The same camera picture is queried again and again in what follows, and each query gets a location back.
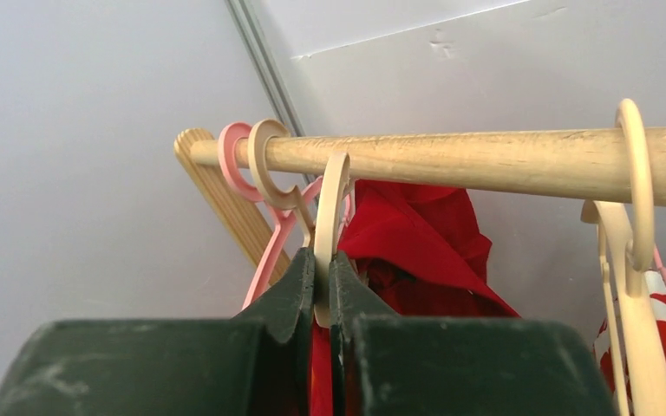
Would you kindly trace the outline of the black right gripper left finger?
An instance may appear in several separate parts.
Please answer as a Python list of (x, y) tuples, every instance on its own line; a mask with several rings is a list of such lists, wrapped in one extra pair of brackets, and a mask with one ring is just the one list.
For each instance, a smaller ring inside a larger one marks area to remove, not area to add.
[(315, 259), (228, 319), (42, 325), (0, 385), (0, 415), (305, 415)]

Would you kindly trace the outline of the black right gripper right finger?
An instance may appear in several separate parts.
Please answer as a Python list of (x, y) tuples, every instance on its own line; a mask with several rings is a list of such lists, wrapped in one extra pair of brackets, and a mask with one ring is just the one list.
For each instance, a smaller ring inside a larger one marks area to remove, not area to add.
[(336, 415), (612, 415), (581, 337), (558, 322), (399, 315), (330, 262)]

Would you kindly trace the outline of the dark red cloth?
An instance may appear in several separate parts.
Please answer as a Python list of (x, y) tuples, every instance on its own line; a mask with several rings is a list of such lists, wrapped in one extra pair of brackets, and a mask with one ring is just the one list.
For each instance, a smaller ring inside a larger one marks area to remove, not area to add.
[(359, 180), (337, 245), (400, 315), (510, 318), (487, 283), (491, 241), (462, 188)]

